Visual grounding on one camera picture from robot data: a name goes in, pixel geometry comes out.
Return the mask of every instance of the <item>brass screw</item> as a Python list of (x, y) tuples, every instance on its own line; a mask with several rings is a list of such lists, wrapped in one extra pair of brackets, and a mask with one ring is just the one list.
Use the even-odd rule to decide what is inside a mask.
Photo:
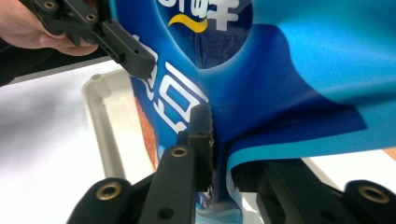
[(382, 191), (381, 189), (377, 189), (375, 187), (368, 185), (363, 185), (358, 188), (358, 191), (364, 198), (374, 203), (389, 202), (389, 196), (386, 193), (384, 193), (384, 191)]
[(96, 191), (96, 198), (102, 201), (114, 199), (121, 193), (121, 185), (117, 182), (104, 184)]
[(53, 9), (55, 8), (55, 4), (53, 4), (52, 2), (46, 2), (44, 3), (44, 7), (47, 9)]
[(177, 147), (172, 149), (171, 155), (174, 157), (184, 157), (189, 151), (184, 147)]
[(88, 14), (85, 18), (87, 18), (88, 21), (93, 21), (95, 20), (96, 16), (93, 14)]

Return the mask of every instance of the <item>black mechanical arm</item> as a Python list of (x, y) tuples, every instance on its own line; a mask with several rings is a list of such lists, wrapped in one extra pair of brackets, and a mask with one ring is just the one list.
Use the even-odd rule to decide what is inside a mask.
[(132, 186), (119, 178), (96, 183), (68, 224), (194, 223), (195, 193), (211, 183), (212, 133), (210, 107), (194, 107), (190, 130), (165, 150), (155, 174)]
[(67, 33), (76, 46), (80, 39), (97, 44), (131, 76), (147, 79), (155, 58), (109, 16), (108, 5), (98, 1), (98, 13), (83, 0), (21, 0), (52, 35)]

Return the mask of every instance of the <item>chinese character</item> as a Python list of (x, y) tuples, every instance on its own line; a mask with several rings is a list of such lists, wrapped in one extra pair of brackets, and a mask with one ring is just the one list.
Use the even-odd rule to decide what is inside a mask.
[[(158, 2), (160, 2), (164, 7), (173, 7), (177, 0), (158, 0)], [(178, 10), (180, 12), (184, 12), (184, 0), (178, 1)]]
[(209, 0), (191, 0), (191, 14), (199, 18), (205, 18)]
[(209, 0), (210, 5), (217, 7), (216, 11), (208, 10), (207, 18), (216, 21), (216, 29), (227, 31), (228, 21), (238, 21), (238, 15), (229, 13), (228, 8), (236, 8), (239, 6), (238, 0)]

